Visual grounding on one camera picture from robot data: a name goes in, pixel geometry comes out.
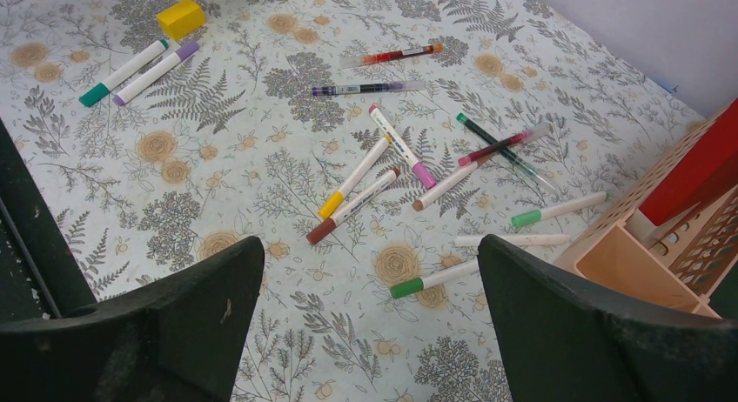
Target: yellow marker cap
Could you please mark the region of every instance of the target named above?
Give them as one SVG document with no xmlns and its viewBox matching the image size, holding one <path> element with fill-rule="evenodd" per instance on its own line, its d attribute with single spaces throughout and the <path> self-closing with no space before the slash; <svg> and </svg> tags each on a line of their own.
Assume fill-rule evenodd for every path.
<svg viewBox="0 0 738 402">
<path fill-rule="evenodd" d="M 340 191 L 335 191 L 331 197 L 328 198 L 328 201 L 325 202 L 323 207 L 320 208 L 318 215 L 323 219 L 328 219 L 343 201 L 344 195 L 342 195 Z"/>
</svg>

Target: yellow eraser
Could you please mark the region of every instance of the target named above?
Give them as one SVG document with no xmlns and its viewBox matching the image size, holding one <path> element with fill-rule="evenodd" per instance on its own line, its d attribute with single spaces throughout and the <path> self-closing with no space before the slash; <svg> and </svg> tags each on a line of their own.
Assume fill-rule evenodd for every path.
<svg viewBox="0 0 738 402">
<path fill-rule="evenodd" d="M 340 191 L 335 191 L 331 195 L 331 197 L 328 198 L 328 201 L 325 202 L 323 207 L 320 208 L 320 211 L 318 211 L 318 216 L 323 219 L 328 219 L 328 217 L 330 217 L 336 211 L 336 208 L 338 208 L 343 201 L 344 195 L 342 195 Z"/>
<path fill-rule="evenodd" d="M 157 15 L 159 26 L 171 39 L 179 39 L 205 24 L 205 13 L 192 0 L 183 0 Z"/>
</svg>

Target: purple marker cap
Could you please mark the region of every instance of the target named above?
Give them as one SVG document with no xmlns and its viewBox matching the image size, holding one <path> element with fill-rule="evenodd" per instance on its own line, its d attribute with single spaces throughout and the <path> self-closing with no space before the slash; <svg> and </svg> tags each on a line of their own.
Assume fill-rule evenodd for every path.
<svg viewBox="0 0 738 402">
<path fill-rule="evenodd" d="M 436 179 L 433 178 L 431 173 L 422 163 L 418 162 L 413 166 L 413 173 L 415 173 L 415 176 L 418 176 L 420 182 L 426 187 L 426 189 L 430 189 L 436 185 Z"/>
<path fill-rule="evenodd" d="M 199 49 L 200 44 L 198 44 L 197 41 L 192 40 L 179 47 L 179 49 L 174 51 L 174 53 L 177 54 L 177 57 L 179 57 L 180 61 L 184 61 L 187 59 L 187 57 L 191 56 L 195 53 L 195 51 Z"/>
</svg>

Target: white marker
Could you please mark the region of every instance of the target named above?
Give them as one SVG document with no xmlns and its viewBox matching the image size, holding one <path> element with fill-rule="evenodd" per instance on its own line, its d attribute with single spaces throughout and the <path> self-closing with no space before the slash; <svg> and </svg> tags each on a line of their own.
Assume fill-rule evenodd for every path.
<svg viewBox="0 0 738 402">
<path fill-rule="evenodd" d="M 123 64 L 121 68 L 109 75 L 102 83 L 98 83 L 95 87 L 88 90 L 87 93 L 83 94 L 79 98 L 79 101 L 88 108 L 91 108 L 100 99 L 110 95 L 113 89 L 118 87 L 125 79 L 133 76 L 133 73 L 141 70 L 142 67 L 153 61 L 154 58 L 159 57 L 167 48 L 169 48 L 169 44 L 165 39 L 160 39 L 154 44 L 149 45 L 148 48 L 139 52 L 128 63 Z"/>
<path fill-rule="evenodd" d="M 423 291 L 435 285 L 441 285 L 445 282 L 450 282 L 456 278 L 463 278 L 474 272 L 480 270 L 480 265 L 477 259 L 471 259 L 460 265 L 449 267 L 445 270 L 436 271 L 428 276 L 422 278 L 413 278 L 399 285 L 392 286 L 390 288 L 390 294 L 395 299 L 404 298 L 407 295 Z"/>
<path fill-rule="evenodd" d="M 599 193 L 586 195 L 583 198 L 572 199 L 562 204 L 555 204 L 554 206 L 549 206 L 547 208 L 521 213 L 520 215 L 512 217 L 511 221 L 513 222 L 513 226 L 515 228 L 520 228 L 521 226 L 535 224 L 536 222 L 542 221 L 544 219 L 556 218 L 559 215 L 563 215 L 565 213 L 584 209 L 588 206 L 604 204 L 606 200 L 606 192 L 601 191 Z"/>
<path fill-rule="evenodd" d="M 362 191 L 349 203 L 341 206 L 336 213 L 321 222 L 320 225 L 316 226 L 315 229 L 305 235 L 307 241 L 312 245 L 320 242 L 321 239 L 325 238 L 335 230 L 337 226 L 343 224 L 354 213 L 358 212 L 359 209 L 361 209 L 361 207 L 367 202 L 377 197 L 377 195 L 389 187 L 390 184 L 394 183 L 394 181 L 397 180 L 397 176 L 399 176 L 399 169 L 392 169 L 383 174 L 374 183 L 372 183 L 371 186 L 367 187 L 365 191 Z"/>
<path fill-rule="evenodd" d="M 441 180 L 431 190 L 427 191 L 420 198 L 413 202 L 413 209 L 415 211 L 423 211 L 425 208 L 430 206 L 436 199 L 440 198 L 441 195 L 449 191 L 452 187 L 458 184 L 461 180 L 464 180 L 466 176 L 472 174 L 473 171 L 477 170 L 482 164 L 493 156 L 482 157 L 477 161 L 472 161 L 470 164 L 464 167 L 459 167 L 453 173 L 449 174 L 447 178 Z"/>
<path fill-rule="evenodd" d="M 486 235 L 459 235 L 454 241 L 457 247 L 479 247 L 482 238 Z M 498 235 L 512 245 L 524 247 L 527 245 L 563 245 L 569 242 L 567 234 L 552 235 Z"/>
<path fill-rule="evenodd" d="M 143 76 L 140 76 L 131 84 L 125 86 L 125 88 L 119 91 L 113 98 L 113 102 L 118 106 L 123 106 L 124 104 L 129 103 L 134 97 L 138 96 L 139 93 L 159 80 L 159 78 L 169 70 L 177 67 L 177 64 L 182 63 L 199 48 L 200 45 L 197 41 L 190 41 L 185 45 L 182 45 L 179 47 L 179 50 L 174 51 L 174 53 L 170 54 L 167 58 L 158 62 L 157 65 L 151 67 L 151 69 L 146 71 Z"/>
<path fill-rule="evenodd" d="M 346 196 L 351 193 L 354 187 L 356 187 L 356 184 L 361 180 L 361 178 L 366 174 L 369 169 L 372 168 L 374 163 L 377 161 L 379 156 L 382 155 L 383 152 L 387 149 L 387 147 L 390 145 L 390 141 L 392 139 L 389 138 L 389 136 L 385 135 L 382 138 L 377 141 L 377 143 L 372 147 L 371 150 L 369 150 L 368 153 L 366 153 L 366 157 L 364 157 L 363 160 L 361 160 L 361 163 L 359 163 L 359 167 L 356 168 L 356 170 L 351 173 L 351 176 L 349 176 L 344 183 L 339 187 L 338 190 L 336 190 L 330 198 L 325 202 L 322 208 L 320 208 L 320 211 L 318 211 L 318 215 L 326 219 L 330 217 L 333 212 L 339 207 L 339 205 L 344 201 Z"/>
<path fill-rule="evenodd" d="M 436 179 L 433 178 L 428 169 L 415 157 L 415 154 L 410 150 L 410 147 L 405 144 L 402 137 L 394 130 L 390 121 L 387 120 L 382 111 L 379 110 L 376 104 L 369 106 L 369 116 L 372 117 L 374 123 L 377 124 L 379 130 L 384 132 L 392 140 L 395 150 L 402 156 L 407 165 L 413 169 L 413 173 L 420 179 L 420 182 L 430 189 L 436 185 Z"/>
</svg>

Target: green marker cap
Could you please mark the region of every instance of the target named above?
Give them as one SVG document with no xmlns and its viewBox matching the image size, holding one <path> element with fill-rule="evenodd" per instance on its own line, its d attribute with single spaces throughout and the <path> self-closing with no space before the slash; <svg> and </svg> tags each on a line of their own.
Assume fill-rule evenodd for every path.
<svg viewBox="0 0 738 402">
<path fill-rule="evenodd" d="M 513 226 L 515 228 L 520 228 L 521 226 L 526 226 L 530 224 L 535 224 L 536 222 L 540 221 L 540 211 L 530 211 L 526 213 L 521 213 L 518 216 L 510 218 L 510 221 L 513 222 Z"/>
<path fill-rule="evenodd" d="M 111 94 L 111 91 L 108 90 L 107 87 L 105 87 L 104 84 L 98 83 L 97 86 L 93 87 L 92 89 L 89 89 L 87 93 L 83 94 L 79 101 L 87 106 L 88 108 L 91 108 L 94 106 L 97 102 L 100 101 L 103 97 L 106 97 Z"/>
<path fill-rule="evenodd" d="M 391 287 L 390 294 L 392 294 L 392 298 L 395 299 L 404 298 L 407 295 L 412 295 L 413 293 L 422 291 L 424 287 L 422 278 L 414 278 L 406 281 L 405 283 L 400 283 L 399 285 Z"/>
</svg>

